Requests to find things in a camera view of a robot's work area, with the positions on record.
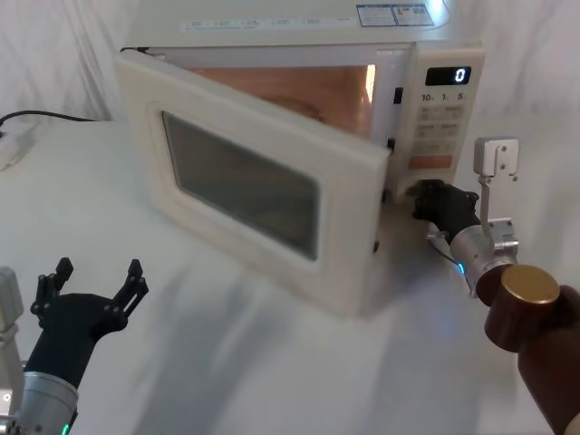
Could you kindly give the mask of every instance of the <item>gold cap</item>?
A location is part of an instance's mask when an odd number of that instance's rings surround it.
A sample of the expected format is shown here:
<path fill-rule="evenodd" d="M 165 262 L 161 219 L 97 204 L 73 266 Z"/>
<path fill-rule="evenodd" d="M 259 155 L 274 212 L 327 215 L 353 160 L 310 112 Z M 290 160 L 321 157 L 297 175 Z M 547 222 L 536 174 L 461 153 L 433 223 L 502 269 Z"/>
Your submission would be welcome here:
<path fill-rule="evenodd" d="M 558 282 L 535 266 L 509 267 L 501 276 L 501 284 L 514 297 L 529 304 L 551 304 L 560 296 Z"/>

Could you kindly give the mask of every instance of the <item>white backdrop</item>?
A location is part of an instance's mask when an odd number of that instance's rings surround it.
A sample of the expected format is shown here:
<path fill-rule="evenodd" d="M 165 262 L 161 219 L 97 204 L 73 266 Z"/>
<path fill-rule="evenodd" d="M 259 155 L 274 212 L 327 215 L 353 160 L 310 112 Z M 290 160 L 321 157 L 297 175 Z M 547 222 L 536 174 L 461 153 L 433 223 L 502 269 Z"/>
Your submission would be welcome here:
<path fill-rule="evenodd" d="M 111 56 L 138 2 L 0 1 L 0 114 L 122 117 Z M 580 111 L 580 1 L 460 2 L 488 49 L 479 112 Z"/>

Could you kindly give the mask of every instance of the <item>white microwave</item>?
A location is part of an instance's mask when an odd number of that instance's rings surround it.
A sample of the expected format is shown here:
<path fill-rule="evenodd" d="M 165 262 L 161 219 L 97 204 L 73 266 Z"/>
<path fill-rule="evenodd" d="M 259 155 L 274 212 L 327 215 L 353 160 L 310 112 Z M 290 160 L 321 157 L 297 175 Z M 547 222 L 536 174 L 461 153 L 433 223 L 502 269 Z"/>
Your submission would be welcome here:
<path fill-rule="evenodd" d="M 156 207 L 359 314 L 384 190 L 453 181 L 483 62 L 451 1 L 143 0 L 116 67 Z"/>

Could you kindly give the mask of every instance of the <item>open microwave door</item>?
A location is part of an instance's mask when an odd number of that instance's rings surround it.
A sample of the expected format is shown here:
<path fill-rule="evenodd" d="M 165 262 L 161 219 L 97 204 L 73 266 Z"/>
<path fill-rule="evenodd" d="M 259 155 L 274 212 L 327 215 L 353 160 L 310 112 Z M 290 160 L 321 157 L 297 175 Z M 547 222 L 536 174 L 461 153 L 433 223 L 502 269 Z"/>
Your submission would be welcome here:
<path fill-rule="evenodd" d="M 388 151 L 133 50 L 116 61 L 156 207 L 337 313 L 356 314 Z"/>

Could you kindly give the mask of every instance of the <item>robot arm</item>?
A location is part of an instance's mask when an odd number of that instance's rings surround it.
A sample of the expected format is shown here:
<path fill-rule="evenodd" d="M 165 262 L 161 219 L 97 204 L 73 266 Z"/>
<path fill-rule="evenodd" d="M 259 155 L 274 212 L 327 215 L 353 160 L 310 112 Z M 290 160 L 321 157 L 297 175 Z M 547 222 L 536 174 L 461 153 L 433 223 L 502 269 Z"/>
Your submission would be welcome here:
<path fill-rule="evenodd" d="M 556 435 L 580 435 L 580 295 L 546 271 L 517 264 L 509 217 L 496 216 L 498 189 L 517 181 L 517 140 L 480 139 L 474 170 L 479 196 L 442 181 L 416 188 L 413 216 L 435 224 L 464 265 L 473 296 L 489 307 L 484 331 L 518 355 L 518 369 Z"/>
<path fill-rule="evenodd" d="M 55 274 L 41 275 L 31 312 L 38 317 L 43 333 L 24 373 L 14 343 L 15 320 L 23 312 L 20 292 L 14 272 L 6 268 L 0 272 L 0 279 L 4 277 L 0 281 L 0 306 L 6 324 L 0 324 L 0 337 L 7 376 L 0 388 L 9 399 L 9 405 L 2 409 L 5 425 L 4 431 L 0 426 L 0 433 L 66 435 L 76 419 L 77 389 L 94 346 L 104 335 L 124 329 L 149 291 L 140 263 L 131 262 L 125 284 L 112 299 L 60 295 L 73 272 L 68 258 L 61 259 Z"/>

